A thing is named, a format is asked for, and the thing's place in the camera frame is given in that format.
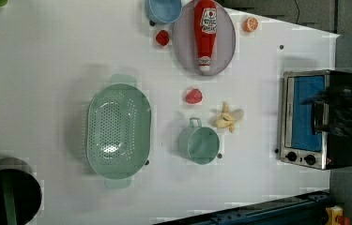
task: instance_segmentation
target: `light blue bowl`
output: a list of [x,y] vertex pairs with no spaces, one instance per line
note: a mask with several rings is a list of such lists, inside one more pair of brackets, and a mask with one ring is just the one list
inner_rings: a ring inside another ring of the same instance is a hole
[[157,24],[174,23],[181,11],[181,0],[145,0],[146,16]]

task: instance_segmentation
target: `white table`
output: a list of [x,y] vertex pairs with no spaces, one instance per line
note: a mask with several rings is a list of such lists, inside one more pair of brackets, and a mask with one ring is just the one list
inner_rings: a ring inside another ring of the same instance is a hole
[[[231,65],[214,77],[190,74],[172,46],[159,48],[142,0],[10,0],[0,9],[0,158],[26,160],[43,186],[30,224],[150,224],[329,188],[329,172],[281,163],[279,80],[285,70],[334,68],[337,36],[256,16],[240,23]],[[153,110],[150,165],[128,188],[109,190],[84,153],[88,103],[114,73],[138,80]],[[204,94],[187,106],[191,87]],[[188,118],[204,126],[222,102],[245,117],[234,134],[218,130],[222,159],[197,166],[177,155]]]

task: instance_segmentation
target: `pot handle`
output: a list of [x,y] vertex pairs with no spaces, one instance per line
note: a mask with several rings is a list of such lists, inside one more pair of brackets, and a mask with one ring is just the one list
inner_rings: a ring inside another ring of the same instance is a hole
[[137,81],[135,80],[134,77],[131,75],[125,75],[125,74],[114,74],[111,77],[111,80],[109,83],[112,84],[117,84],[117,83],[123,83],[123,84],[128,84],[131,86],[136,87],[137,86]]
[[196,122],[198,123],[197,127],[199,127],[199,128],[202,127],[202,122],[200,121],[200,119],[197,117],[192,117],[192,118],[190,118],[190,127],[191,128],[195,128],[195,125],[193,124],[193,120],[196,120]]

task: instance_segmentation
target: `black cable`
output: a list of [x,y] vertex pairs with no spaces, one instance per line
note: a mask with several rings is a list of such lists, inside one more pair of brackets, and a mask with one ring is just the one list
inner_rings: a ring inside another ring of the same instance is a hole
[[[296,7],[298,7],[298,2],[295,0]],[[298,7],[298,18],[299,18],[299,7]],[[296,20],[296,24],[298,23],[298,19]]]

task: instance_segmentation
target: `small red object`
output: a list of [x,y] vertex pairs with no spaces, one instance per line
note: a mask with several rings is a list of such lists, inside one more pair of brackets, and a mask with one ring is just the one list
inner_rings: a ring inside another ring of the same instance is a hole
[[191,90],[188,95],[186,96],[186,100],[190,104],[196,104],[202,101],[202,92],[199,89]]
[[157,35],[156,35],[156,41],[160,43],[161,46],[165,46],[169,43],[169,33],[165,30],[161,30]]

